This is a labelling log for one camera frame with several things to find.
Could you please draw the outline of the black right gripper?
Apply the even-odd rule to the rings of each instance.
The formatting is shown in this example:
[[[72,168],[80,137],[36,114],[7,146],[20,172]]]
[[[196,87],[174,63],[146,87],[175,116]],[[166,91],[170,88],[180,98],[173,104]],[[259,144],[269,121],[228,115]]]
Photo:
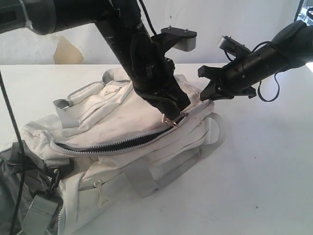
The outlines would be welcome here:
[[[205,77],[210,82],[200,93],[200,99],[222,100],[236,96],[254,98],[256,91],[251,86],[285,67],[286,57],[271,45],[265,45],[221,68],[201,66],[198,77]]]

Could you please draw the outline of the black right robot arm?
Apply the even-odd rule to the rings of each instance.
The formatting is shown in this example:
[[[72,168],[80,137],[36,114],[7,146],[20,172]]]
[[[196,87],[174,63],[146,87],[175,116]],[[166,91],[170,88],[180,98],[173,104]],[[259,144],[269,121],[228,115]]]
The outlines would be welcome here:
[[[313,27],[296,21],[282,29],[271,41],[249,50],[231,37],[223,36],[219,48],[235,58],[221,68],[202,66],[198,76],[208,78],[200,99],[233,99],[256,96],[253,85],[267,77],[296,69],[313,60]]]

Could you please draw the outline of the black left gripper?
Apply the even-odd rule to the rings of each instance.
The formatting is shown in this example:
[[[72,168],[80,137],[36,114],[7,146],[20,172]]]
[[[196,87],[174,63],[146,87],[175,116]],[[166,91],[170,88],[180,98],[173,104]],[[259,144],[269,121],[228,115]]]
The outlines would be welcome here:
[[[135,92],[169,119],[176,119],[191,102],[174,78],[164,54],[146,34],[136,34],[130,45]]]

